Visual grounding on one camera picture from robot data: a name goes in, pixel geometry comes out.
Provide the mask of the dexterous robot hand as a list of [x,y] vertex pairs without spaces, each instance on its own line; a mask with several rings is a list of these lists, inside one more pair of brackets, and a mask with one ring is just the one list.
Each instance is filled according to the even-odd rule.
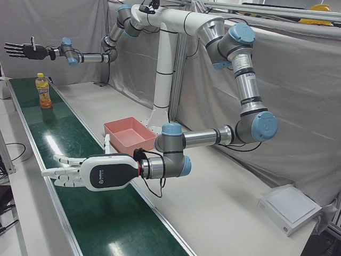
[[50,56],[51,60],[55,60],[54,52],[50,52],[44,46],[36,44],[34,36],[31,36],[30,44],[13,44],[5,43],[6,53],[13,58],[27,58],[34,60],[43,60]]
[[54,155],[53,159],[66,167],[42,171],[42,176],[55,180],[61,187],[85,187],[90,191],[107,191],[125,188],[140,175],[139,164],[128,154],[110,152],[110,135],[104,139],[104,154],[87,158]]

